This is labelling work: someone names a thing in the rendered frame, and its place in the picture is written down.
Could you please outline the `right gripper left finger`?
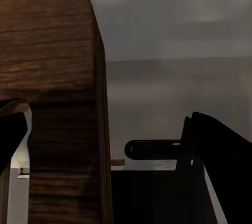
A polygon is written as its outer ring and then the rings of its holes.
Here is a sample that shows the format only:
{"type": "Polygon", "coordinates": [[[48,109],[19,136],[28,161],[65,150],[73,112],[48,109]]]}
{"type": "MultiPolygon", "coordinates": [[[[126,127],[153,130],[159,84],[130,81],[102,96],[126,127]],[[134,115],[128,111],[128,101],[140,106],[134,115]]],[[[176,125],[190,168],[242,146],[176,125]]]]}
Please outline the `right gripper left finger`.
{"type": "Polygon", "coordinates": [[[23,112],[0,118],[0,176],[28,131],[23,112]]]}

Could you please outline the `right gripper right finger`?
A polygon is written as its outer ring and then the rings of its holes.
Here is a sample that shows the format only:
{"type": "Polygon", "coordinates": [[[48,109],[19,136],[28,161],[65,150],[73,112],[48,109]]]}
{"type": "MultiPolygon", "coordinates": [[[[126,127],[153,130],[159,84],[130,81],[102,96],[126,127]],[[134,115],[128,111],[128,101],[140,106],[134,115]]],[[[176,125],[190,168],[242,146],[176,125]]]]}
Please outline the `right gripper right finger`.
{"type": "Polygon", "coordinates": [[[190,131],[228,224],[252,224],[252,143],[198,112],[190,131]]]}

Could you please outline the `cutting board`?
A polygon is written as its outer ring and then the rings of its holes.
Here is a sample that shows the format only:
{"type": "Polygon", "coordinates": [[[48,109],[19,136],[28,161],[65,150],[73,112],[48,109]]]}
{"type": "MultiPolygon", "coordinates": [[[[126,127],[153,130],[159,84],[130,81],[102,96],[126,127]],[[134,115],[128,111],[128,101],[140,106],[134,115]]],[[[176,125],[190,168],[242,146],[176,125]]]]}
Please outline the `cutting board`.
{"type": "Polygon", "coordinates": [[[0,0],[0,108],[32,111],[28,224],[108,224],[102,90],[90,0],[0,0]]]}

